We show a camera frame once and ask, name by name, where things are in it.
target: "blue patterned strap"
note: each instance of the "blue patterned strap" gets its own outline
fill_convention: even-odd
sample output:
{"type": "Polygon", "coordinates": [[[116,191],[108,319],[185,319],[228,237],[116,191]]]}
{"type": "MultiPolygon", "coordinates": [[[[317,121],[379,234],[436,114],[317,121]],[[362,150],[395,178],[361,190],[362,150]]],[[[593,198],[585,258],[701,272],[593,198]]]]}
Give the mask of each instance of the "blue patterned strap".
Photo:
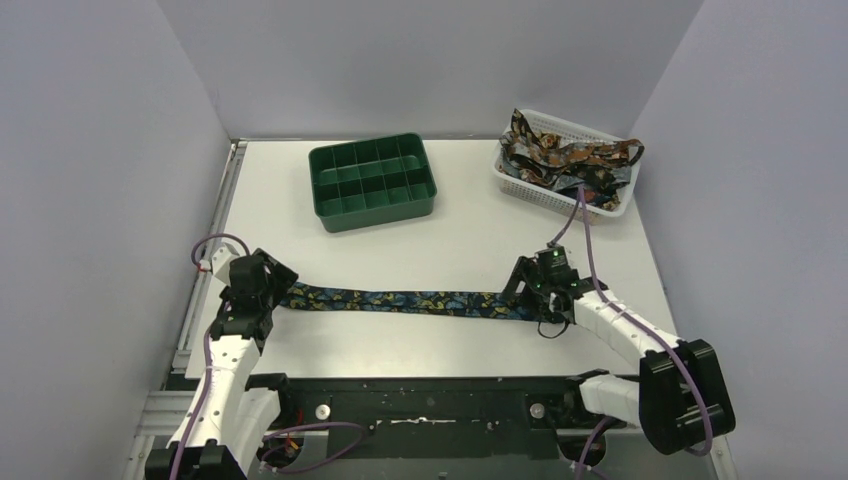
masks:
{"type": "Polygon", "coordinates": [[[456,317],[482,317],[537,321],[516,302],[505,302],[494,292],[368,292],[324,288],[297,282],[280,302],[296,310],[364,310],[423,313],[456,317]]]}

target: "green compartment tray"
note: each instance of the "green compartment tray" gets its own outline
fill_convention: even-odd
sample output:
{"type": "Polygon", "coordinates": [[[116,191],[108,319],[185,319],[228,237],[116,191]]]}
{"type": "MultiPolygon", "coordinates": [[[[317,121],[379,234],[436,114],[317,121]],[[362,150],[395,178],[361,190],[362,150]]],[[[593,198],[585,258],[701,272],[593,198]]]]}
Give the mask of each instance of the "green compartment tray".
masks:
{"type": "Polygon", "coordinates": [[[328,232],[423,217],[436,184],[415,133],[316,148],[309,152],[315,213],[328,232]]]}

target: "white mesh basket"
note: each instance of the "white mesh basket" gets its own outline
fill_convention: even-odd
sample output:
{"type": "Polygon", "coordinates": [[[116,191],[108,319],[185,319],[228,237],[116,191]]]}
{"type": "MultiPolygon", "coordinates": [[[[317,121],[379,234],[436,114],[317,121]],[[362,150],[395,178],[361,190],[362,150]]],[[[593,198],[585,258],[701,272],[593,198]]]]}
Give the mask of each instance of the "white mesh basket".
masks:
{"type": "MultiPolygon", "coordinates": [[[[530,123],[530,127],[534,132],[545,132],[545,133],[556,133],[562,135],[564,138],[573,140],[575,142],[618,142],[621,139],[617,137],[613,137],[612,135],[607,135],[606,133],[599,132],[597,130],[592,130],[591,128],[584,127],[582,125],[577,125],[576,123],[567,122],[565,120],[561,120],[556,117],[552,117],[550,115],[545,115],[544,113],[539,113],[533,110],[521,110],[521,113],[530,123]]],[[[508,132],[510,127],[507,126],[504,133],[508,132]]],[[[553,210],[555,212],[559,212],[565,215],[570,215],[571,210],[574,208],[574,204],[576,203],[574,199],[566,197],[564,195],[560,195],[558,193],[554,193],[545,188],[524,182],[518,178],[511,177],[505,173],[501,173],[498,171],[498,162],[501,158],[501,146],[495,148],[495,153],[493,155],[492,168],[494,169],[495,175],[500,178],[500,188],[501,191],[512,195],[513,197],[520,198],[522,200],[526,200],[530,203],[535,203],[540,207],[545,207],[549,210],[553,210]]],[[[603,217],[618,217],[624,213],[624,209],[627,208],[627,204],[630,203],[630,199],[633,198],[633,186],[636,185],[636,177],[639,175],[639,167],[642,162],[636,162],[636,165],[633,165],[632,176],[630,178],[630,183],[618,190],[618,198],[621,199],[621,203],[618,205],[618,208],[612,211],[607,211],[602,208],[593,207],[592,205],[587,205],[587,209],[589,211],[589,223],[594,225],[598,222],[599,219],[603,217]]],[[[582,211],[577,212],[575,218],[578,220],[582,220],[582,211]]]]}

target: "metal bolt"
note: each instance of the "metal bolt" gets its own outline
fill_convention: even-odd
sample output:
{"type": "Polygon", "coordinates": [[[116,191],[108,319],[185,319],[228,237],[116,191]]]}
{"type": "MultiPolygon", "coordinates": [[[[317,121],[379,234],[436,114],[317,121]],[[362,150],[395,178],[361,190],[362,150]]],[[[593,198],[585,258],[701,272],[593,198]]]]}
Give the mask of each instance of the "metal bolt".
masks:
{"type": "Polygon", "coordinates": [[[326,420],[330,418],[330,407],[327,405],[318,405],[315,408],[315,418],[318,420],[326,420]]]}
{"type": "Polygon", "coordinates": [[[545,406],[541,403],[534,403],[533,405],[530,405],[530,416],[536,420],[545,418],[545,406]]]}

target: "white table surface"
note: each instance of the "white table surface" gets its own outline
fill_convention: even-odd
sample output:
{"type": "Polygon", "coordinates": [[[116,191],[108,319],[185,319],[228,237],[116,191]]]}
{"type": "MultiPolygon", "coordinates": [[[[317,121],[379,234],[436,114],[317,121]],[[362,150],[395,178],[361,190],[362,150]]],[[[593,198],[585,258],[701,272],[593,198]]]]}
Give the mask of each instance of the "white table surface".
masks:
{"type": "MultiPolygon", "coordinates": [[[[327,233],[315,215],[307,155],[336,142],[250,142],[225,231],[262,248],[312,285],[364,290],[500,291],[519,255],[545,247],[563,215],[498,190],[495,140],[425,142],[438,187],[433,214],[327,233]]],[[[560,243],[588,275],[583,224],[560,243]]],[[[649,321],[675,332],[635,202],[592,227],[598,275],[649,321]]],[[[203,371],[200,340],[223,284],[206,293],[186,376],[203,371]]],[[[548,334],[556,325],[543,325],[548,334]]],[[[385,312],[277,308],[254,373],[290,377],[470,377],[571,375],[595,368],[635,373],[593,334],[570,327],[555,340],[521,321],[385,312]]]]}

